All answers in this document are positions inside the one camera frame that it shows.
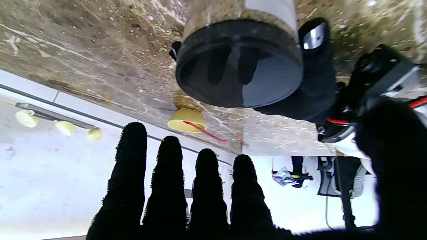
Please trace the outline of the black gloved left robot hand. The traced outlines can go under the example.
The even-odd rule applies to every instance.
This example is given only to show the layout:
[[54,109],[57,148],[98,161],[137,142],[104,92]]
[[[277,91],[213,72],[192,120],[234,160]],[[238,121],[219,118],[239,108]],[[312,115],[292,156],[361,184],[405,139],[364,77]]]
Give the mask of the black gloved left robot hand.
[[329,23],[325,18],[313,18],[300,27],[298,34],[303,57],[302,83],[286,99],[255,111],[322,124],[336,102],[338,91]]

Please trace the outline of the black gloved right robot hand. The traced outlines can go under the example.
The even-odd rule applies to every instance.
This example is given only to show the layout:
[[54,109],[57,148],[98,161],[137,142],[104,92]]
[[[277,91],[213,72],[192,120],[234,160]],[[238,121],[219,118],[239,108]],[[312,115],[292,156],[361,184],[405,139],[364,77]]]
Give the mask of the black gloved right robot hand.
[[252,160],[233,165],[230,222],[223,200],[218,160],[203,149],[196,162],[190,215],[184,194],[182,149],[175,136],[160,144],[144,207],[147,132],[142,123],[122,130],[116,164],[102,207],[87,240],[260,239],[414,240],[426,239],[426,127],[404,102],[385,100],[357,123],[356,143],[371,158],[377,176],[379,220],[371,232],[317,231],[294,235],[275,227]]

